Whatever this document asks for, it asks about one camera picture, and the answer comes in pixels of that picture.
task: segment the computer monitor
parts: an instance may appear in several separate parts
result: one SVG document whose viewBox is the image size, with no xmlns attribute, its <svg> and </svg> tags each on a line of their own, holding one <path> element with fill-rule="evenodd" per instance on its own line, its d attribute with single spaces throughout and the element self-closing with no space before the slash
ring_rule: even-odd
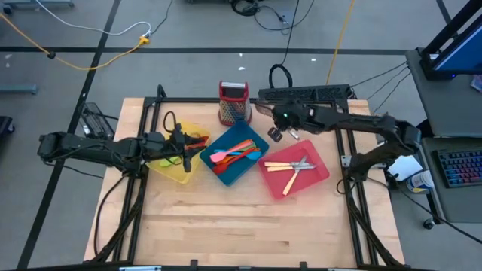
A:
<svg viewBox="0 0 482 271">
<path fill-rule="evenodd" d="M 457 75 L 482 75 L 482 16 L 462 34 L 457 31 L 482 8 L 482 1 L 471 0 L 434 40 L 421 50 L 423 71 L 429 80 L 450 80 Z M 453 41 L 441 49 L 450 39 Z"/>
</svg>

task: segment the red spoon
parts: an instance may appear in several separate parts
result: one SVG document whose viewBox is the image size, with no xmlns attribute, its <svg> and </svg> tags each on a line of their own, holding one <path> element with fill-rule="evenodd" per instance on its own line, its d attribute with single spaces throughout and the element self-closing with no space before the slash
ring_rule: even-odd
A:
<svg viewBox="0 0 482 271">
<path fill-rule="evenodd" d="M 246 151 L 243 151 L 242 154 L 240 154 L 240 155 L 234 157 L 233 159 L 229 160 L 229 162 L 227 162 L 227 163 L 222 163 L 222 164 L 220 164 L 220 165 L 217 165 L 217 166 L 213 167 L 213 168 L 212 168 L 212 171 L 213 171 L 214 173 L 216 173 L 216 175 L 223 174 L 223 173 L 227 170 L 227 168 L 228 168 L 228 166 L 229 166 L 230 164 L 232 164 L 232 163 L 236 162 L 237 160 L 245 157 L 246 155 L 248 155 L 250 152 L 254 151 L 255 149 L 256 149 L 256 148 L 253 147 L 253 148 L 247 149 Z"/>
</svg>

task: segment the yellow bin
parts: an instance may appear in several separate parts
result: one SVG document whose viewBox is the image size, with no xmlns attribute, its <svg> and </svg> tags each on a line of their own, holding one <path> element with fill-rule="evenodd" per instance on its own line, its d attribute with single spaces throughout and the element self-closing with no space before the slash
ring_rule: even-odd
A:
<svg viewBox="0 0 482 271">
<path fill-rule="evenodd" d="M 198 126 L 188 123 L 186 121 L 180 120 L 179 123 L 181 124 L 182 127 L 182 132 L 187 133 L 190 136 L 194 137 L 199 137 L 199 136 L 208 136 L 208 141 L 206 142 L 206 146 L 211 143 L 211 134 L 204 130 L 199 128 Z M 159 172 L 160 174 L 171 178 L 174 181 L 180 182 L 181 184 L 187 184 L 189 182 L 189 179 L 191 176 L 194 174 L 194 171 L 196 171 L 197 166 L 199 165 L 199 162 L 201 161 L 199 155 L 201 152 L 198 154 L 194 155 L 191 159 L 191 172 L 185 172 L 184 167 L 182 166 L 181 160 L 177 159 L 175 160 L 174 158 L 171 158 L 171 161 L 174 163 L 180 163 L 180 165 L 172 165 L 169 162 L 166 163 L 166 160 L 155 160 L 147 163 L 149 169 L 153 169 L 156 172 Z"/>
</svg>

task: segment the red cheese grater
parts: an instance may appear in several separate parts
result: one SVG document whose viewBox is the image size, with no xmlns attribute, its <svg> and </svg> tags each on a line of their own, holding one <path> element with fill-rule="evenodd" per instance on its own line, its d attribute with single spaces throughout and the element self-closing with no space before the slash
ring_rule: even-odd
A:
<svg viewBox="0 0 482 271">
<path fill-rule="evenodd" d="M 236 122 L 251 121 L 248 83 L 219 82 L 219 121 L 233 126 Z"/>
</svg>

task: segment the white paper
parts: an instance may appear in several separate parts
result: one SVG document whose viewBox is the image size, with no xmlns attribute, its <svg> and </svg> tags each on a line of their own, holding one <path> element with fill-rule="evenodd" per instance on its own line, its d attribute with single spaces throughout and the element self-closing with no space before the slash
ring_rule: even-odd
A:
<svg viewBox="0 0 482 271">
<path fill-rule="evenodd" d="M 389 172 L 392 175 L 398 174 L 397 181 L 403 181 L 404 179 L 414 175 L 422 170 L 420 163 L 410 155 L 408 157 L 400 156 L 395 160 L 395 163 L 389 167 Z"/>
</svg>

